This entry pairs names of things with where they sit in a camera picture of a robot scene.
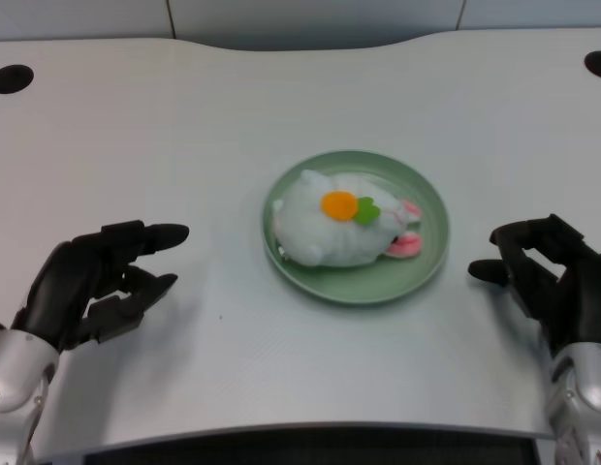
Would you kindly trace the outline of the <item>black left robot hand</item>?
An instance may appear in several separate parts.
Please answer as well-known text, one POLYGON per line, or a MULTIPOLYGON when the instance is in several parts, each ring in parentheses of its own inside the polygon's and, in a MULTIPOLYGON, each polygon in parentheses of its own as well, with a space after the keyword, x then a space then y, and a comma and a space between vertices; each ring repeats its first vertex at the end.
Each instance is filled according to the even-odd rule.
POLYGON ((36 276, 12 329, 45 340, 59 353, 136 329, 177 276, 155 276, 133 262, 174 248, 188 235, 184 225, 132 221, 59 244, 36 276))

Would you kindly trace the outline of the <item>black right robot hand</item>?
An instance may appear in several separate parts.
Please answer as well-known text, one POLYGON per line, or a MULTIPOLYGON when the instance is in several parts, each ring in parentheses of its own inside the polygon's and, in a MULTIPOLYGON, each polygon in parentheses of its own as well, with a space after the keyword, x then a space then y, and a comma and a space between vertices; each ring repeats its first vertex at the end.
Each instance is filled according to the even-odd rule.
POLYGON ((475 261, 469 274, 510 288, 552 355, 574 343, 601 344, 601 254, 582 234, 552 214, 499 227, 490 242, 501 258, 475 261))

